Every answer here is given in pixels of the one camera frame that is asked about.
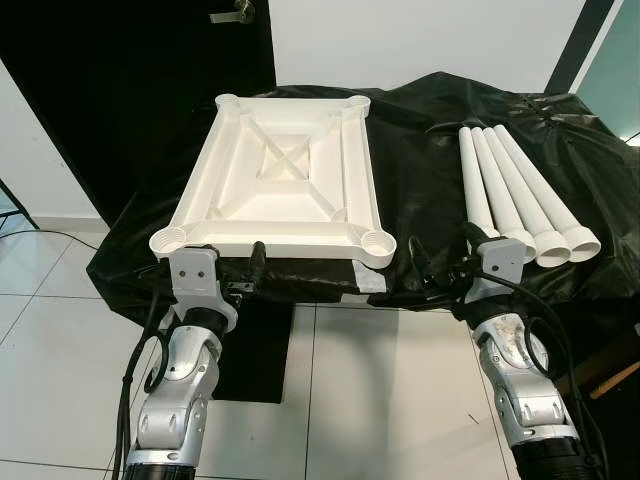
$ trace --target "door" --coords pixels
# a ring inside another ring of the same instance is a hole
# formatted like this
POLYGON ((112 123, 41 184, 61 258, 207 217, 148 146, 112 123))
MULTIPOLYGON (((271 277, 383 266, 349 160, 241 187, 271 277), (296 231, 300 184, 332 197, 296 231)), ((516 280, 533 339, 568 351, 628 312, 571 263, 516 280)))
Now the door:
POLYGON ((108 224, 194 108, 275 86, 268 3, 251 2, 249 24, 211 22, 233 0, 3 7, 0 56, 108 224))

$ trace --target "black tarp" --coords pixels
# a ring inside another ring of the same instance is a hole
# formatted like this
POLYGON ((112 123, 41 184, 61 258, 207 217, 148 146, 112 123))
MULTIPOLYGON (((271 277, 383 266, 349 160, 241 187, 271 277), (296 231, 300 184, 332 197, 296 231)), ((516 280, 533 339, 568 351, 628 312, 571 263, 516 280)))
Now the black tarp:
MULTIPOLYGON (((638 150, 614 136, 577 96, 505 92, 446 73, 390 91, 292 86, 265 94, 351 95, 372 100, 367 134, 378 208, 383 228, 398 242, 391 265, 382 271, 388 291, 372 295, 371 304, 417 310, 442 306, 425 302, 410 265, 407 240, 418 236, 433 273, 446 281, 450 265, 466 249, 460 230, 465 204, 458 129, 501 123, 602 242, 601 253, 587 262, 554 269, 526 265, 524 283, 549 302, 564 304, 567 315, 576 312, 578 321, 588 321, 592 301, 613 301, 611 321, 630 321, 629 312, 637 312, 637 303, 629 299, 640 291, 638 150), (616 308, 623 304, 626 314, 618 318, 616 308)), ((110 308, 134 322, 145 318, 158 265, 148 248, 149 237, 169 223, 215 114, 213 99, 194 111, 87 269, 110 308)), ((223 259, 220 267, 227 278, 236 278, 246 261, 223 259)), ((165 267, 160 285, 161 303, 168 305, 173 299, 165 267)), ((264 300, 335 302, 344 293, 358 293, 351 261, 267 260, 264 300)))

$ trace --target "door handle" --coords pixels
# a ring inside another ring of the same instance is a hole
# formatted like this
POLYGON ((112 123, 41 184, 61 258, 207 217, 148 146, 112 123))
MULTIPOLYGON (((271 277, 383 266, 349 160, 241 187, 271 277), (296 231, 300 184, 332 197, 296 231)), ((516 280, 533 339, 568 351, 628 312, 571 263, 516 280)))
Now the door handle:
POLYGON ((236 0, 233 6, 236 8, 235 12, 210 13, 211 23, 239 22, 246 25, 256 18, 256 9, 250 0, 236 0))

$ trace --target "white pipe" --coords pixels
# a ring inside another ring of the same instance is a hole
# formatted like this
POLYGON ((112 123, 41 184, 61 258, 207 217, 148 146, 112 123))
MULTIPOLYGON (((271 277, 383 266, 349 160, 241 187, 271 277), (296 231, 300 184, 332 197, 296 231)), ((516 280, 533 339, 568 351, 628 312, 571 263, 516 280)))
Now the white pipe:
POLYGON ((509 195, 509 190, 507 190, 507 186, 502 179, 502 175, 500 175, 500 170, 498 170, 489 145, 487 145, 487 141, 482 134, 482 129, 478 127, 474 128, 471 130, 471 136, 476 154, 478 155, 482 179, 484 180, 489 202, 491 203, 493 218, 496 221, 498 230, 505 237, 515 238, 525 244, 527 249, 524 262, 529 263, 536 258, 536 242, 533 240, 531 234, 524 229, 524 225, 522 225, 518 211, 513 204, 511 195, 509 195))
POLYGON ((538 200, 547 217, 564 238, 571 249, 570 262, 584 262, 596 256, 601 244, 591 230, 580 225, 576 217, 558 197, 542 174, 533 165, 503 125, 495 127, 495 132, 509 157, 518 168, 525 182, 538 200))
POLYGON ((522 223, 536 242, 538 248, 536 262, 546 268, 562 265, 571 255, 567 241, 554 230, 493 129, 485 128, 484 136, 502 173, 502 178, 507 184, 513 203, 518 209, 522 223))
POLYGON ((476 150, 473 147, 471 129, 462 127, 458 132, 460 139, 460 157, 462 159, 462 180, 464 182, 464 199, 467 205, 467 219, 479 226, 488 237, 499 237, 493 227, 491 210, 487 194, 482 183, 476 150))

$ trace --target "white wall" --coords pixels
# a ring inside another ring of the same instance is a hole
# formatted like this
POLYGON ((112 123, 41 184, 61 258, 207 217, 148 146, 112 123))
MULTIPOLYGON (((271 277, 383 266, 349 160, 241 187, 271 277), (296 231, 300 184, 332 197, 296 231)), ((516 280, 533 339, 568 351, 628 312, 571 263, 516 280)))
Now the white wall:
POLYGON ((278 85, 393 88, 444 70, 542 92, 584 0, 270 0, 278 85))
POLYGON ((1 61, 0 178, 36 223, 55 227, 65 218, 102 223, 1 61))

